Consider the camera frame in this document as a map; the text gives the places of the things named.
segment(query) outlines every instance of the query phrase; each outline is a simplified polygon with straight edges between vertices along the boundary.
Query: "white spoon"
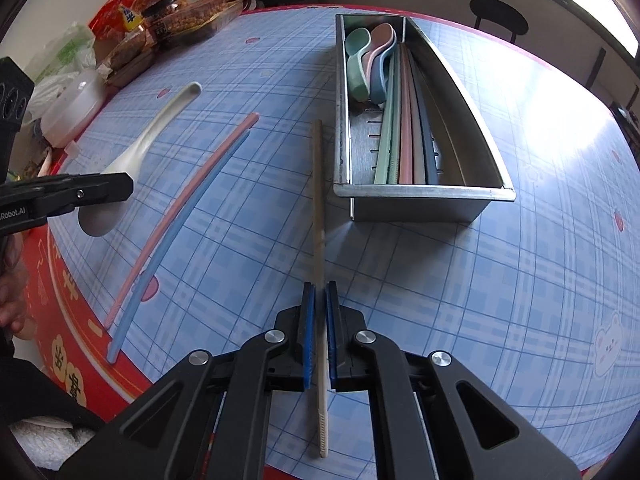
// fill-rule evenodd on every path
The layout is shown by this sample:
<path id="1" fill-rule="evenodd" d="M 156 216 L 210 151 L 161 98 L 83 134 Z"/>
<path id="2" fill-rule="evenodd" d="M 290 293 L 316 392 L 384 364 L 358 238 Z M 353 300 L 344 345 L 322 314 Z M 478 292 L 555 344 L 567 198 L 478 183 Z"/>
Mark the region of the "white spoon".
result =
<path id="1" fill-rule="evenodd" d="M 202 92 L 200 83 L 192 82 L 180 90 L 166 106 L 158 112 L 140 136 L 122 154 L 108 165 L 105 173 L 127 173 L 133 180 L 133 189 L 140 176 L 142 161 L 156 137 Z M 89 236 L 104 236 L 111 231 L 127 212 L 129 197 L 124 202 L 87 205 L 78 210 L 78 223 Z"/>

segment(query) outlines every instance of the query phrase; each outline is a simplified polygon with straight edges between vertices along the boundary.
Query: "white plastic container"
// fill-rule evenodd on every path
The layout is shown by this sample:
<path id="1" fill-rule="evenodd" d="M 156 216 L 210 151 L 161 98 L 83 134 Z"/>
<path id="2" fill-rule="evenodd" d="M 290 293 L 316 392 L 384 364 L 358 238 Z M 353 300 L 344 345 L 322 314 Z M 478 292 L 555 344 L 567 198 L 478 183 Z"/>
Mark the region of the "white plastic container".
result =
<path id="1" fill-rule="evenodd" d="M 107 97 L 102 77 L 84 70 L 42 116 L 42 135 L 54 148 L 65 148 L 100 111 Z"/>

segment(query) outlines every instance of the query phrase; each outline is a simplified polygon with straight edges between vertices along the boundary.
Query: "red plastic bag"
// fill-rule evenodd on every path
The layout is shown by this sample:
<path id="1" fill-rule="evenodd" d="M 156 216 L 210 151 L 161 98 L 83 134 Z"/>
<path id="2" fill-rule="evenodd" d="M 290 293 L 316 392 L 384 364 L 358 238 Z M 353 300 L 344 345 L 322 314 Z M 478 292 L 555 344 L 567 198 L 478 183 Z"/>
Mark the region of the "red plastic bag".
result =
<path id="1" fill-rule="evenodd" d="M 89 28 L 96 40 L 120 42 L 128 32 L 125 22 L 126 16 L 130 15 L 128 11 L 140 14 L 157 1 L 159 0 L 109 0 L 89 22 Z"/>

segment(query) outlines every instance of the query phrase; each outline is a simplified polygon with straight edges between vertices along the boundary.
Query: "triangular cutout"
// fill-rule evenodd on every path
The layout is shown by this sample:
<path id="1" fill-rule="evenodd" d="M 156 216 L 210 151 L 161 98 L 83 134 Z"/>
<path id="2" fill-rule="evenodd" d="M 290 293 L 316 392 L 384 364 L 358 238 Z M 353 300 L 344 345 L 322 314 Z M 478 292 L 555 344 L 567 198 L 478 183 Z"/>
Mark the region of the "triangular cutout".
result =
<path id="1" fill-rule="evenodd" d="M 181 383 L 171 384 L 122 427 L 122 434 L 143 446 L 157 449 L 181 391 Z"/>
<path id="2" fill-rule="evenodd" d="M 518 427 L 471 384 L 461 381 L 456 384 L 456 389 L 482 448 L 493 449 L 518 436 Z"/>

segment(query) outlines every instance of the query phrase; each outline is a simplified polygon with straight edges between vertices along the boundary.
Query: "green spoon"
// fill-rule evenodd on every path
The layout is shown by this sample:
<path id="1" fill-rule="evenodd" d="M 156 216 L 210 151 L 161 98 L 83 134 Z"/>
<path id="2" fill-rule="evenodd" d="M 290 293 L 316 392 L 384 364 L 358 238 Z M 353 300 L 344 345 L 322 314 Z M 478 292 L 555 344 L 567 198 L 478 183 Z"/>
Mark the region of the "green spoon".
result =
<path id="1" fill-rule="evenodd" d="M 351 97 L 363 103 L 369 99 L 369 85 L 362 67 L 362 56 L 369 51 L 371 35 L 366 28 L 357 28 L 344 40 L 347 51 L 347 87 Z"/>

